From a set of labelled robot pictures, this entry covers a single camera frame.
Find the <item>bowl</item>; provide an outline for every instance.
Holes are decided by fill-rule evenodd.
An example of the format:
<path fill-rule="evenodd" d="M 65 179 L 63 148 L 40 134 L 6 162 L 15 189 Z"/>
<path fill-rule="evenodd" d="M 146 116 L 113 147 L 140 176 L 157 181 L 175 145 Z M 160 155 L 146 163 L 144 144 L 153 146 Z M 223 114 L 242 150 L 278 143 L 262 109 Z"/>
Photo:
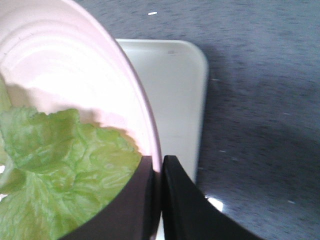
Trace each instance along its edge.
<path fill-rule="evenodd" d="M 0 0 L 0 5 L 0 74 L 12 104 L 46 114 L 76 108 L 83 123 L 125 132 L 152 162 L 156 229 L 159 138 L 144 88 L 119 44 L 71 0 Z"/>

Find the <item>gray countertop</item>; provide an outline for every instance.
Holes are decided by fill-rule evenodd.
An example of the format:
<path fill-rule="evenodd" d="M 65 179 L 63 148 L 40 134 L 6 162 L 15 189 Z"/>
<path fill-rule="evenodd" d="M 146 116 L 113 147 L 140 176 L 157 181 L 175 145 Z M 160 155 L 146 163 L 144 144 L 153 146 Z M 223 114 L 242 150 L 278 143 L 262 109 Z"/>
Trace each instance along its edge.
<path fill-rule="evenodd" d="M 211 71 L 198 187 L 263 238 L 319 239 L 320 1 L 77 2 L 115 38 L 196 44 Z"/>

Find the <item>lettuce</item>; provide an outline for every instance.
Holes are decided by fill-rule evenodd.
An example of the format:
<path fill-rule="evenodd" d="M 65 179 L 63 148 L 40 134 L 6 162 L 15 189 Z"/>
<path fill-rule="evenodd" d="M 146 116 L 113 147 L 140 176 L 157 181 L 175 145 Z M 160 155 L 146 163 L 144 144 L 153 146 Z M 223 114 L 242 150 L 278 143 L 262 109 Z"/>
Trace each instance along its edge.
<path fill-rule="evenodd" d="M 0 239 L 56 240 L 110 203 L 141 155 L 118 131 L 80 123 L 75 109 L 46 115 L 0 94 Z"/>

